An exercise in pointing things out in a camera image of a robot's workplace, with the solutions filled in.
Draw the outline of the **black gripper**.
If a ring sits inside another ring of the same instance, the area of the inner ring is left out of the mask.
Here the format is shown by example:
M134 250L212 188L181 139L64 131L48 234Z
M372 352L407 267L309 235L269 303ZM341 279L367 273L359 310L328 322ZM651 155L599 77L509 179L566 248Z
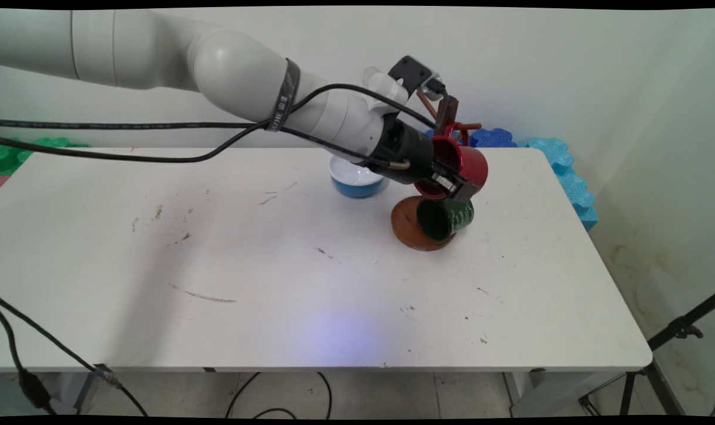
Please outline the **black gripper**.
M441 198L468 202L475 194L475 183L453 171L453 159L448 156L433 156L430 137L412 126L403 123L397 114L383 117L384 128L378 145L371 157L377 161L408 162L406 169L389 169L372 162L371 172L397 181L402 185L414 185L430 179L430 187Z

